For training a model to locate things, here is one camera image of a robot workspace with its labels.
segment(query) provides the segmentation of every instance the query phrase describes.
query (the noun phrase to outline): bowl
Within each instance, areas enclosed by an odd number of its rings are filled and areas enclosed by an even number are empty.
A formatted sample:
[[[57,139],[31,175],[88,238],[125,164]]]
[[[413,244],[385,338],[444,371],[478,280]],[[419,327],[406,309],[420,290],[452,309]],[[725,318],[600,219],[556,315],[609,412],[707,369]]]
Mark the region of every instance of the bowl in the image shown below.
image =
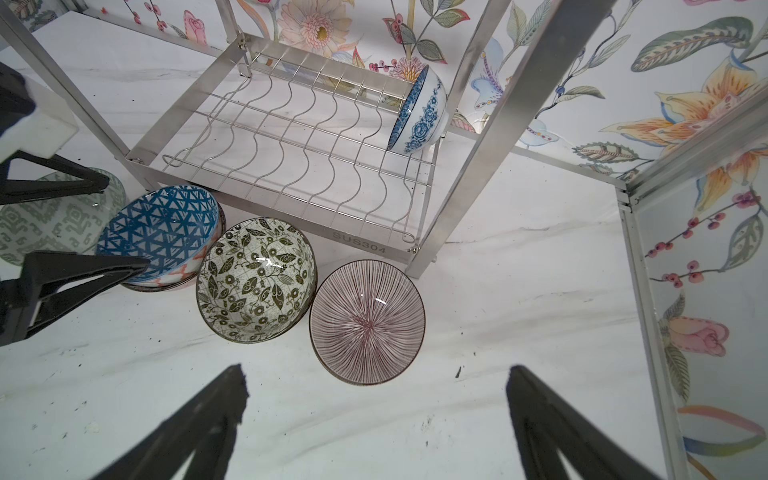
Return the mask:
[[[35,250],[87,253],[109,220],[125,205],[125,189],[117,177],[109,177],[101,194],[73,195],[0,208],[0,258],[21,266],[24,255]],[[62,172],[38,178],[44,181],[80,180]]]
[[[358,260],[331,273],[310,311],[317,358],[336,378],[354,385],[400,375],[419,353],[425,326],[413,282],[379,260]]]
[[[445,111],[447,100],[442,81],[427,65],[400,108],[386,149],[410,155],[435,143],[451,117]]]
[[[264,342],[301,320],[316,286],[315,254],[304,234],[275,218],[254,218],[230,228],[208,252],[197,306],[223,338]]]
[[[208,190],[194,185],[165,187],[120,210],[101,233],[96,254],[148,258],[147,269],[124,285],[140,291],[166,290],[197,274],[224,223]]]

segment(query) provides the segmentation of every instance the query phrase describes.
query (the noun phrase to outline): radial stripe pattern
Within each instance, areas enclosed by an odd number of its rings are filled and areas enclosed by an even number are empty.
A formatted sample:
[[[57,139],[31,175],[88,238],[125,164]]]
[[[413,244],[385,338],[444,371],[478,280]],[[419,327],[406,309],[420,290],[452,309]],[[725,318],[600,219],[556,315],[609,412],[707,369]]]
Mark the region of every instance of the radial stripe pattern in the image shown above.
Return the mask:
[[[357,385],[395,378],[424,339],[424,304],[413,282],[388,263],[348,263],[323,282],[310,312],[320,362]]]

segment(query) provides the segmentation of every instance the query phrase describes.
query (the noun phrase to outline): metal wire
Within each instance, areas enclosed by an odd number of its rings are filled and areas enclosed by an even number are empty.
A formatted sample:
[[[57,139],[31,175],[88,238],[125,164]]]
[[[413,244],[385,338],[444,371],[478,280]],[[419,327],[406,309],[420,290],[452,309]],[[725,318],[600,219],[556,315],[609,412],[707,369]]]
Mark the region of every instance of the metal wire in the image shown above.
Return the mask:
[[[253,193],[254,189],[258,189],[260,191],[274,195],[273,200],[269,200],[273,209],[280,210],[279,202],[281,198],[293,199],[303,204],[303,208],[300,210],[300,214],[297,214],[298,217],[306,218],[308,209],[311,205],[315,208],[321,209],[321,211],[329,212],[329,220],[322,222],[327,224],[329,227],[334,224],[337,217],[345,217],[358,220],[360,222],[358,231],[358,235],[360,236],[364,235],[363,230],[365,226],[370,225],[379,227],[383,230],[385,234],[384,237],[388,238],[387,244],[391,244],[392,235],[394,233],[397,233],[401,236],[399,241],[402,241],[403,243],[414,243],[417,236],[420,234],[425,222],[425,212],[427,203],[429,202],[429,192],[432,188],[434,158],[422,158],[421,153],[418,153],[416,156],[414,156],[389,152],[386,150],[387,139],[383,138],[381,135],[385,133],[385,122],[384,117],[382,116],[382,111],[385,115],[389,116],[389,119],[394,119],[392,116],[392,109],[398,106],[402,106],[402,103],[405,101],[405,97],[394,97],[391,92],[386,90],[386,81],[384,82],[384,86],[381,88],[371,88],[370,86],[366,87],[364,85],[364,81],[358,83],[350,80],[349,78],[345,78],[344,73],[346,73],[346,71],[342,74],[334,74],[331,76],[330,74],[324,74],[323,70],[325,66],[321,67],[318,71],[308,69],[304,67],[306,57],[300,63],[294,64],[283,61],[283,56],[274,58],[268,55],[264,55],[263,53],[264,50],[259,52],[257,55],[254,55],[253,60],[248,64],[248,68],[252,74],[250,77],[243,79],[233,90],[227,91],[224,94],[218,94],[215,92],[210,94],[210,97],[216,100],[216,103],[210,109],[210,111],[194,112],[205,117],[205,125],[203,130],[199,135],[197,135],[197,138],[191,146],[181,148],[174,155],[163,154],[161,156],[164,162],[164,165],[162,165],[162,170],[166,171],[169,167],[175,169],[186,164],[194,168],[189,174],[184,175],[184,177],[186,177],[189,181],[198,181],[195,179],[195,177],[201,172],[207,172],[208,174],[216,175],[217,179],[212,184],[206,181],[201,181],[200,183],[203,185],[209,184],[208,186],[215,188],[216,190],[226,188],[225,182],[227,182],[227,180],[236,180],[242,184],[244,183],[247,187],[247,192],[245,192],[245,194],[238,193],[238,197],[248,199],[249,196]],[[277,74],[277,68],[279,65],[283,66],[285,73],[280,72]],[[294,80],[297,79],[297,75],[300,75],[303,80],[294,84]],[[311,75],[313,79],[307,80],[307,75]],[[269,79],[269,84],[267,85],[266,91],[260,91],[256,95],[249,95],[250,99],[241,99],[240,97],[247,95],[247,92],[253,90],[251,84],[256,76],[259,76],[259,78],[267,77]],[[279,94],[278,91],[275,91],[275,87],[278,84],[287,86],[287,99],[281,104],[272,108],[260,105],[260,101],[266,101],[269,103],[270,98],[274,103],[275,96]],[[306,105],[303,105],[305,108],[300,108],[298,113],[293,115],[290,113],[286,114],[283,112],[283,109],[288,107],[292,102],[294,104],[300,103],[300,101],[294,100],[294,88],[311,91],[312,101],[310,102],[307,100]],[[341,88],[344,88],[346,93],[343,95],[337,95],[337,92]],[[356,92],[353,97],[349,93],[355,89]],[[333,101],[333,108],[325,108],[329,114],[327,116],[323,115],[320,120],[317,120],[316,114],[322,114],[323,107],[318,107],[318,91],[326,95],[329,94],[331,100]],[[368,96],[373,94],[378,94],[379,96],[378,101],[375,104],[373,104],[373,98]],[[366,97],[366,100],[359,101],[362,97]],[[394,104],[392,103],[393,99],[397,100],[397,102]],[[384,101],[387,102],[386,108],[383,108]],[[351,105],[356,109],[357,112],[356,118],[353,114],[353,123],[350,126],[342,128],[341,130],[339,130],[339,127],[341,127],[340,125],[334,125],[335,119],[342,118],[338,116],[340,102],[346,102],[346,105],[349,105],[351,102]],[[236,114],[233,117],[223,118],[222,113],[229,105],[232,105],[236,108]],[[373,120],[373,118],[376,117],[372,117],[371,124],[361,124],[362,111],[365,110],[370,112],[370,109],[373,109],[373,111],[376,112],[378,117],[378,124],[376,124],[376,121]],[[251,111],[263,115],[260,121],[257,118],[258,124],[255,127],[250,126],[249,121],[240,120],[246,111]],[[310,112],[313,112],[315,119],[303,119],[303,116]],[[286,123],[286,126],[282,130],[281,134],[268,131],[270,126],[274,127],[283,123]],[[195,150],[199,149],[199,147],[207,143],[207,141],[211,138],[216,124],[226,126],[225,128],[229,131],[230,134],[229,141],[225,142],[225,146],[220,151],[215,149],[214,151],[217,151],[217,153],[213,155],[207,155],[205,158],[201,158],[200,155],[197,155],[196,159],[194,154]],[[310,132],[306,137],[306,140],[298,141],[292,137],[289,137],[288,133],[291,130],[291,127],[298,127],[300,131],[304,132],[309,130]],[[252,137],[254,142],[253,154],[249,155],[247,160],[240,164],[240,166],[225,167],[225,169],[222,170],[221,167],[227,163],[227,159],[235,157],[236,152],[232,150],[232,147],[235,145],[238,132],[247,132]],[[333,136],[333,143],[331,144],[330,148],[313,145],[313,138],[316,137],[316,134]],[[255,175],[249,172],[253,168],[266,166],[266,161],[269,160],[268,155],[260,154],[262,150],[260,149],[260,140],[262,139],[271,139],[273,141],[277,141],[277,144],[280,146],[281,155],[280,160],[277,162],[277,165],[274,168],[270,168],[266,173]],[[348,156],[347,154],[337,151],[337,147],[339,146],[340,141],[344,141],[345,144],[351,145],[351,148],[356,150],[353,157],[351,156],[351,153]],[[302,167],[299,167],[298,169],[290,169],[290,167],[284,167],[286,164],[286,159],[293,158],[291,152],[286,153],[286,146],[297,147],[301,149],[304,160]],[[370,158],[369,152],[373,151],[378,151],[380,158],[375,161],[375,164],[371,164],[370,161],[362,161],[361,155],[363,151],[365,151],[366,159]],[[320,154],[322,155],[323,159],[318,160],[316,157],[311,157],[309,152]],[[338,171],[334,165],[335,161],[352,166],[352,169],[357,176],[356,185],[350,184],[350,182],[353,180],[346,182],[346,184],[342,184],[344,182],[339,181],[339,178],[337,178]],[[307,179],[310,168],[313,165],[315,165],[315,167],[321,168],[322,165],[318,162],[325,164],[326,166],[324,168],[330,168],[330,181],[327,185],[321,185],[319,190],[306,192],[307,196],[304,197],[304,190],[293,186],[302,180]],[[415,165],[415,173],[411,172],[412,165]],[[363,170],[375,172],[376,176],[378,177],[378,181],[361,175]],[[236,172],[239,172],[239,177],[233,176],[233,174]],[[262,180],[265,180],[266,178],[273,176],[278,172],[282,172],[281,175],[283,176],[285,174],[289,174],[290,181],[267,181],[268,184],[277,183],[277,188],[270,187],[269,185],[266,185],[264,182],[262,182]],[[241,177],[242,175],[252,177],[253,180],[250,178],[248,180],[243,180]],[[396,190],[399,190],[398,188],[393,189],[392,185],[388,185],[386,178],[392,178],[402,182],[402,188],[408,195],[407,200],[404,201],[402,198],[399,201],[393,200],[393,205],[397,206],[401,204],[407,204],[407,206],[398,207],[403,208],[404,211],[396,213],[393,211],[394,207],[384,208],[390,198],[394,199],[393,195],[396,194]],[[374,198],[372,204],[370,204],[365,210],[356,210],[355,207],[352,207],[352,203],[356,198],[361,197],[361,193],[370,193],[378,190],[375,183],[380,183],[383,187],[383,195],[380,197],[380,199],[378,197]],[[418,213],[414,212],[415,191],[417,188],[420,191],[425,192],[425,202],[421,206],[421,210]],[[334,198],[343,198],[344,200],[331,200],[331,198],[327,197],[326,194]],[[411,224],[412,214],[414,218],[413,223],[418,222],[418,225]]]

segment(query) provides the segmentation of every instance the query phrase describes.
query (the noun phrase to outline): green leaf patterned bowl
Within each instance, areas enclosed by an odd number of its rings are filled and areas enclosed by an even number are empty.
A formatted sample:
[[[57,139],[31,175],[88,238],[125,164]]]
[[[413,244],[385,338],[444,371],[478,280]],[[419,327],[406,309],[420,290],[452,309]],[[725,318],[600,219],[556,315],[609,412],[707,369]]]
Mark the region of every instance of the green leaf patterned bowl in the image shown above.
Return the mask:
[[[101,194],[73,195],[0,209],[0,258],[21,266],[24,255],[35,250],[88,253],[114,215],[125,205],[125,189],[117,177],[100,168],[92,168],[109,177]],[[38,178],[44,181],[80,180],[54,172]]]
[[[254,218],[230,228],[206,255],[197,306],[225,339],[264,342],[299,322],[316,287],[315,254],[304,234],[275,218]]]

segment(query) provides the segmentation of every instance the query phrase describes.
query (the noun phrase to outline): blue floral pattern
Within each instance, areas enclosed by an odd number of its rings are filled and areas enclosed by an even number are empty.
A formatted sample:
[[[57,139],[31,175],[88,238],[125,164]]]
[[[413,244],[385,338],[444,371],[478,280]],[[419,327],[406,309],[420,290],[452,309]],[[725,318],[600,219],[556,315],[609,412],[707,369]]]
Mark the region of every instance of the blue floral pattern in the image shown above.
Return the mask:
[[[400,139],[402,129],[406,127],[408,119],[411,117],[413,105],[416,103],[416,100],[419,99],[419,94],[422,93],[424,80],[427,78],[427,71],[429,71],[429,66],[426,66],[422,69],[422,72],[419,74],[419,77],[413,84],[411,91],[408,93],[406,102],[402,104],[402,108],[400,108],[400,115],[398,115],[395,126],[392,128],[392,133],[389,135],[389,143],[386,146],[387,150],[392,150],[395,147],[397,140]]]
[[[435,90],[432,91],[432,96],[429,98],[426,107],[424,107],[424,115],[413,126],[411,137],[408,139],[404,149],[407,154],[421,148],[424,142],[429,139],[432,129],[435,128],[435,122],[437,121],[437,95],[440,91],[442,91],[442,82],[438,78]]]

